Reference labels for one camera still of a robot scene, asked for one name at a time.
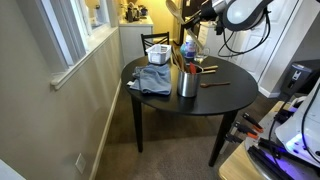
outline black round table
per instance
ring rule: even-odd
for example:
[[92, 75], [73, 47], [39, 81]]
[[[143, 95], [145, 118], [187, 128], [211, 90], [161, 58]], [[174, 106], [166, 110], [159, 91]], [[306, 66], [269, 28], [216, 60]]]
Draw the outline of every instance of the black round table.
[[121, 74], [122, 85], [131, 95], [138, 151], [143, 151], [141, 103], [158, 110], [184, 115], [209, 116], [223, 114], [224, 116], [209, 160], [209, 166], [213, 166], [223, 146], [224, 137], [230, 130], [238, 110], [247, 107], [255, 100], [258, 94], [256, 81], [246, 70], [233, 63], [215, 57], [207, 57], [200, 66], [217, 65], [218, 69], [215, 73], [202, 74], [201, 83], [228, 81], [230, 85], [209, 88], [199, 87], [197, 96], [192, 98], [182, 97], [177, 93], [178, 68], [169, 60], [167, 64], [171, 72], [171, 94], [168, 96], [143, 94], [138, 90], [130, 89], [127, 83], [134, 81], [132, 73], [135, 67], [146, 66], [147, 64], [147, 56], [138, 58], [127, 64]]

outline water bottle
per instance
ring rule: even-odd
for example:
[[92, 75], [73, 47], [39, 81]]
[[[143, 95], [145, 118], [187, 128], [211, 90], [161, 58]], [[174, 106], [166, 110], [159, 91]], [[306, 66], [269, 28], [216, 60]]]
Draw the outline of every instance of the water bottle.
[[184, 57], [194, 58], [196, 54], [196, 43], [193, 41], [190, 35], [186, 37], [186, 43], [184, 46]]

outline folded gray cloth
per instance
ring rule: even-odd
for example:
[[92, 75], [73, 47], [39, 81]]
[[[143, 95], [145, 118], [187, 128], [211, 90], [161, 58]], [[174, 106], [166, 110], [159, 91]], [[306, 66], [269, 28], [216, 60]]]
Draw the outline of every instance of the folded gray cloth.
[[171, 74], [167, 64], [136, 67], [132, 75], [136, 79], [130, 86], [131, 89], [140, 90], [142, 93], [162, 95], [169, 95], [171, 92]]

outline electrical outlet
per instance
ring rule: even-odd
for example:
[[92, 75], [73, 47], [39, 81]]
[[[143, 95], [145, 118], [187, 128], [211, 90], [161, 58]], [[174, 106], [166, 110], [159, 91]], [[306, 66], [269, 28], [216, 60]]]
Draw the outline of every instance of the electrical outlet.
[[75, 165], [78, 168], [78, 170], [80, 171], [80, 173], [82, 174], [84, 171], [84, 168], [86, 167], [86, 160], [84, 159], [84, 157], [82, 156], [81, 153], [79, 154]]

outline window sill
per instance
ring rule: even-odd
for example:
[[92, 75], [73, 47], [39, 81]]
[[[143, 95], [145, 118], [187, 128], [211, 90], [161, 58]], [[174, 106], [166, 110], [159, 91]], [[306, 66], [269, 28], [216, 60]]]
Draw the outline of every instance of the window sill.
[[77, 62], [74, 66], [70, 66], [66, 72], [53, 74], [53, 80], [51, 85], [55, 90], [59, 90], [72, 75], [77, 72], [78, 69], [96, 52], [100, 46], [117, 30], [118, 27], [110, 28], [107, 25], [103, 25], [94, 30], [94, 33], [88, 38], [89, 50], [86, 55]]

